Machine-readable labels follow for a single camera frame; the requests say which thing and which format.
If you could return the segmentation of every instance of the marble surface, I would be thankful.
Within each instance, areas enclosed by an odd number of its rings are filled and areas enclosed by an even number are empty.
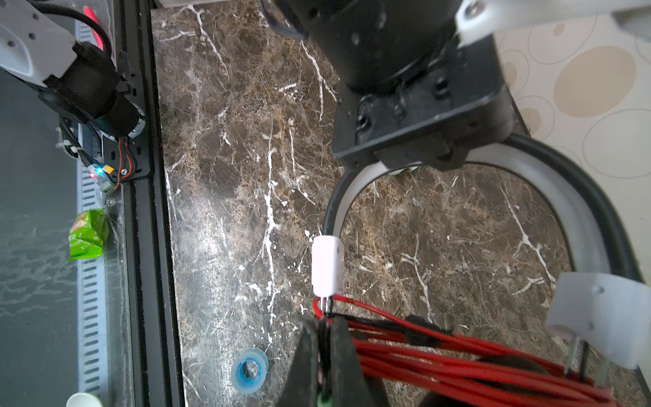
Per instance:
[[[309,248],[343,173],[329,151],[339,80],[314,44],[266,28],[256,3],[155,10],[152,25],[187,405],[271,406],[311,317]],[[342,239],[347,295],[563,358],[543,323],[567,251],[516,177],[467,165],[382,178]],[[252,346],[270,370],[243,396],[230,368]],[[643,405],[631,372],[610,379],[623,405]],[[422,398],[387,387],[394,406]]]

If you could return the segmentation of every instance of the metal screw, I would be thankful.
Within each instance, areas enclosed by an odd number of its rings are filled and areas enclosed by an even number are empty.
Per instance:
[[[486,4],[482,0],[475,0],[465,8],[465,16],[475,18],[486,9]]]

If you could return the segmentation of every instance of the white bracket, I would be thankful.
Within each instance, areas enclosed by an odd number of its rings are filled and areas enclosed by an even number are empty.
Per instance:
[[[547,314],[552,335],[586,340],[612,362],[636,368],[648,350],[651,287],[603,273],[561,273]]]
[[[0,67],[20,79],[45,86],[61,78],[77,59],[75,37],[26,0],[0,0]]]
[[[494,31],[648,7],[651,0],[464,0],[456,13],[460,45]]]
[[[317,236],[312,243],[312,289],[321,298],[342,294],[344,245],[336,236]]]

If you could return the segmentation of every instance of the white connector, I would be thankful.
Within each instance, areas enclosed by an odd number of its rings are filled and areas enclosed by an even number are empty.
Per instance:
[[[312,243],[312,289],[321,298],[344,288],[344,245],[336,236],[317,236]]]

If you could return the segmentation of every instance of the red cable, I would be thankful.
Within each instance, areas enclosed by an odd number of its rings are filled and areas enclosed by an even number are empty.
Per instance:
[[[118,139],[118,155],[120,156],[120,168],[118,168],[118,183],[115,184],[115,188],[113,188],[113,191],[118,189],[120,186],[120,176],[122,172],[122,139]]]
[[[523,371],[511,367],[442,356],[404,346],[359,341],[353,339],[362,370],[365,374],[387,378],[425,387],[431,391],[476,406],[521,406],[521,407],[605,407],[617,406],[608,389],[590,386],[592,380],[580,383],[562,377],[563,367],[518,352],[506,346],[489,341],[445,335],[422,326],[402,320],[369,304],[334,296],[335,300],[356,305],[386,319],[440,340],[436,348],[465,352],[478,356],[515,355],[536,362],[550,375]],[[318,298],[312,302],[314,314],[323,316],[318,308]],[[367,339],[407,343],[400,332],[383,330],[362,322],[349,321],[351,329],[364,331]],[[477,380],[516,386],[536,392],[536,395],[514,394],[496,387],[487,386]]]

